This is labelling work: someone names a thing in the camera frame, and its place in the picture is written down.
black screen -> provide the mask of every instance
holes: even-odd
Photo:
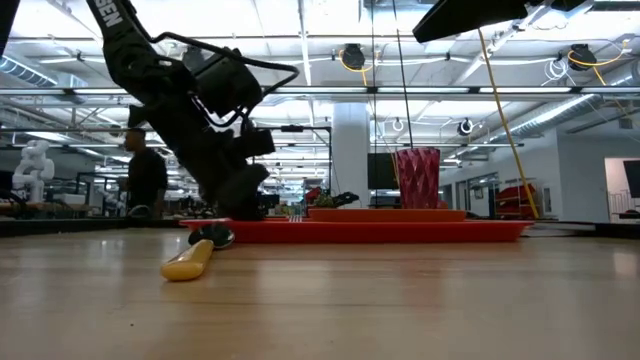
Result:
[[[4,54],[4,49],[7,46],[19,4],[20,0],[2,0],[2,5],[0,5],[0,9],[2,9],[0,10],[0,57]]]
[[[0,171],[0,190],[11,191],[13,188],[13,173],[10,171]]]
[[[367,166],[369,173],[369,189],[398,189],[391,154],[369,154]]]
[[[631,197],[634,199],[640,198],[640,161],[625,161],[624,171],[627,173]]]

man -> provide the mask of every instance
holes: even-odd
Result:
[[[146,205],[154,217],[160,217],[167,190],[167,167],[162,156],[147,147],[145,137],[143,129],[133,128],[124,139],[125,150],[133,152],[126,184],[129,209]]]

column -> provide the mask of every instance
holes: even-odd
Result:
[[[333,105],[332,140],[332,195],[350,191],[358,195],[360,201],[345,208],[368,208],[371,195],[367,180],[369,113],[366,103]]]

yellow handle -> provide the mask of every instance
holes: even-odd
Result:
[[[189,249],[167,261],[160,272],[169,281],[197,279],[207,267],[212,251],[213,241],[200,240]]]

red vase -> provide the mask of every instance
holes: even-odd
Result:
[[[406,149],[396,152],[400,198],[405,209],[437,209],[440,150]]]

